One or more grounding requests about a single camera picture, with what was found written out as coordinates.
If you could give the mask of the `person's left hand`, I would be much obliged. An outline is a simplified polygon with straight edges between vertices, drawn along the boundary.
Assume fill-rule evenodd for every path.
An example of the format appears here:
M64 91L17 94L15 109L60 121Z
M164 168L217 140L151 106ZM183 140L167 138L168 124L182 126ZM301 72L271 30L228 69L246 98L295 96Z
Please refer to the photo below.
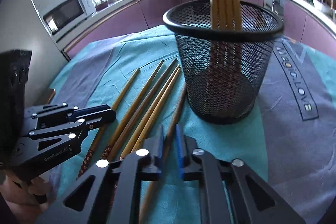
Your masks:
M2 170L1 174L5 175L1 194L19 223L34 223L49 208L50 182L37 177L27 185L9 170Z

